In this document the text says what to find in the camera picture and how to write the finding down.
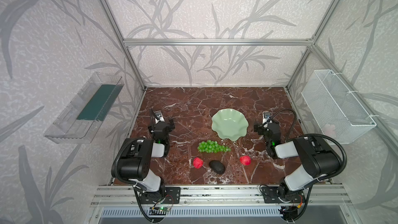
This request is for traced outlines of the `green fake grape bunch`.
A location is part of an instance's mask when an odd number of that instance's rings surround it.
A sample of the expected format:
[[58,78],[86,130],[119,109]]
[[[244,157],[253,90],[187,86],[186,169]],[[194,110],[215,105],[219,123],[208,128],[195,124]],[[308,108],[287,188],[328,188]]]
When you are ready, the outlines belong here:
[[225,145],[219,145],[216,141],[208,140],[199,143],[198,151],[205,153],[219,153],[219,152],[229,152],[231,151],[231,148]]

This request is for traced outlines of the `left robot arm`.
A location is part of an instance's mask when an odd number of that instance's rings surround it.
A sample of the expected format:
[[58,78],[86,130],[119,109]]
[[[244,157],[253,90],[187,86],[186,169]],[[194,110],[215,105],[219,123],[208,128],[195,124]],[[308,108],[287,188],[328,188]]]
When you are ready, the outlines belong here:
[[151,138],[125,139],[113,162],[111,174],[120,182],[132,185],[142,194],[163,198],[164,180],[150,169],[152,158],[165,158],[170,151],[170,132],[174,120],[161,121],[149,126]]

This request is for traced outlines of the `red fake apple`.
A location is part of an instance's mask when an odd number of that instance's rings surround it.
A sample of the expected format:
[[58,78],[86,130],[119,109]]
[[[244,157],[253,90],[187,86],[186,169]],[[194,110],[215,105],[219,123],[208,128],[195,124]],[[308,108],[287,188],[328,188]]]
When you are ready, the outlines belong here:
[[204,161],[198,157],[194,158],[193,160],[193,166],[196,169],[200,169],[203,167]]
[[241,156],[239,160],[241,164],[244,166],[251,165],[251,158],[249,156]]

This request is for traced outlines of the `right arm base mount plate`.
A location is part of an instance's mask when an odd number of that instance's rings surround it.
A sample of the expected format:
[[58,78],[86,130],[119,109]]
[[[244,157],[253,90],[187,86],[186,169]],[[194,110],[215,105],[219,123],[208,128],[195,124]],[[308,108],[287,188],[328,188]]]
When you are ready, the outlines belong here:
[[287,193],[282,195],[278,192],[278,186],[260,185],[260,194],[263,197],[264,203],[274,204],[301,204],[305,200],[303,191],[294,193]]

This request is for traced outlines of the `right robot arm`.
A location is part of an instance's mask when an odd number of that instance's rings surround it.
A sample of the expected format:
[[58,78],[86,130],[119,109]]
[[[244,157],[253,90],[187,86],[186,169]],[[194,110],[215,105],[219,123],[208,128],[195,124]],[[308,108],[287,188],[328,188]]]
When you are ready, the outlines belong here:
[[301,165],[287,175],[279,186],[261,186],[265,203],[291,203],[319,181],[342,173],[347,154],[340,143],[323,134],[306,134],[281,143],[280,126],[256,123],[254,131],[264,137],[266,152],[272,159],[298,157]]

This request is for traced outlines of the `dark fake avocado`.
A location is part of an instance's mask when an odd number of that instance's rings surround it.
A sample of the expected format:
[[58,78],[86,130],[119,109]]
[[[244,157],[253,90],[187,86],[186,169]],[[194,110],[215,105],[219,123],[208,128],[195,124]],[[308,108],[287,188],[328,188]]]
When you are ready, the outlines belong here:
[[217,174],[224,174],[226,171],[226,167],[224,166],[224,164],[222,164],[222,162],[218,161],[218,160],[212,160],[209,163],[209,167]]

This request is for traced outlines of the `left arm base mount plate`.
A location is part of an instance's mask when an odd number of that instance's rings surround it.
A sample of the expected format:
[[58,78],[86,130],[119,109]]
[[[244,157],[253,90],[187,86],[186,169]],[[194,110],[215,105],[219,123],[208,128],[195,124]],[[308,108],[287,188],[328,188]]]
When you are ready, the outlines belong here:
[[180,187],[160,188],[157,192],[139,193],[138,197],[141,204],[155,204],[159,201],[162,204],[178,204],[181,196]]

